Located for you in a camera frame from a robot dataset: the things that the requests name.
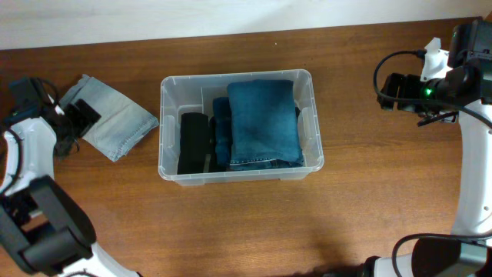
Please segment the light grey jeans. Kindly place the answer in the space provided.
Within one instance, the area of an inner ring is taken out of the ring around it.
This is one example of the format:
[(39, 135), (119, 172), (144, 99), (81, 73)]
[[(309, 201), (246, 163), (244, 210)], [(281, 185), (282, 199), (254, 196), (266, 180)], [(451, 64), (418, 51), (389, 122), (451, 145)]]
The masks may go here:
[(83, 75), (60, 104), (65, 107), (79, 99), (101, 116), (82, 138), (113, 162), (158, 126), (158, 119), (150, 112), (94, 77)]

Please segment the black cloth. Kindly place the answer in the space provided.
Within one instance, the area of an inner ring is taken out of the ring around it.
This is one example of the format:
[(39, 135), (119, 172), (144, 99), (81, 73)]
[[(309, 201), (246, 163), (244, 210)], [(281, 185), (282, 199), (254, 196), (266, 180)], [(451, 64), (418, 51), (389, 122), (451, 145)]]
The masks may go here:
[(198, 112), (181, 116), (178, 174), (209, 172), (211, 161), (211, 128), (208, 117)]

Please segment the blue jeans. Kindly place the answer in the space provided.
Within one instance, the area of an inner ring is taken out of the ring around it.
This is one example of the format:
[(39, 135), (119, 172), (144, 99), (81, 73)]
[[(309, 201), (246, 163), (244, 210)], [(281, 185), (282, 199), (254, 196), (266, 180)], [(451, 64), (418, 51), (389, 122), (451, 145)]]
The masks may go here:
[(262, 79), (228, 85), (230, 169), (284, 169), (304, 164), (293, 87), (290, 80)]

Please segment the blue cloth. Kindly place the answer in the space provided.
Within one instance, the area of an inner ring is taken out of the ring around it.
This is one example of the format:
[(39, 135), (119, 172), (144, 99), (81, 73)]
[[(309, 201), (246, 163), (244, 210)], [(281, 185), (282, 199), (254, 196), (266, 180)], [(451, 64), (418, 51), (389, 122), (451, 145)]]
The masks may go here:
[(228, 97), (213, 100), (215, 122), (215, 154), (217, 163), (227, 168), (231, 161), (231, 108)]

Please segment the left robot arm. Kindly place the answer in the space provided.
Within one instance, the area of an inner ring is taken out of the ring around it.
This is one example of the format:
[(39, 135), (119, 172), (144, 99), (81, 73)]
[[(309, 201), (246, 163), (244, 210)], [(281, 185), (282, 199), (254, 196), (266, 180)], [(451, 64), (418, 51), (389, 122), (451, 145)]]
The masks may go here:
[(2, 247), (29, 275), (136, 276), (98, 244), (90, 218), (55, 182), (54, 159), (68, 155), (101, 116), (83, 100), (61, 107), (57, 88), (42, 78), (8, 89), (16, 106), (1, 122)]

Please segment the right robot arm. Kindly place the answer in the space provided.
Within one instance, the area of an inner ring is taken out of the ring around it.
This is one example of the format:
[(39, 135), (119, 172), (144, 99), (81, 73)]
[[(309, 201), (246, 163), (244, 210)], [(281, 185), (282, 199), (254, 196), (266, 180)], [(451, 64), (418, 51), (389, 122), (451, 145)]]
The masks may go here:
[(388, 258), (370, 257), (358, 276), (489, 276), (491, 274), (491, 23), (457, 25), (449, 50), (434, 38), (422, 50), (420, 75), (390, 74), (375, 87), (383, 110), (421, 117), (418, 126), (456, 122), (462, 138), (460, 197), (449, 235), (417, 233)]

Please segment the clear plastic storage bin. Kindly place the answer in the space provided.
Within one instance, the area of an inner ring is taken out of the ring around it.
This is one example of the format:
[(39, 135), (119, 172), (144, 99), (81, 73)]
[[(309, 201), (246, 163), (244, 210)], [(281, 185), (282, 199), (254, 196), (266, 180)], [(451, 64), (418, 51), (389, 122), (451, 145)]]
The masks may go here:
[[(178, 174), (180, 155), (181, 116), (197, 112), (213, 116), (212, 101), (227, 95), (227, 86), (233, 82), (255, 79), (285, 79), (293, 82), (295, 105), (301, 113), (298, 134), (304, 165), (297, 168), (253, 171)], [(262, 181), (270, 179), (304, 179), (324, 166), (324, 153), (314, 97), (313, 78), (305, 69), (269, 72), (242, 72), (215, 75), (168, 76), (161, 82), (158, 174), (166, 181), (181, 186), (204, 185), (217, 182)]]

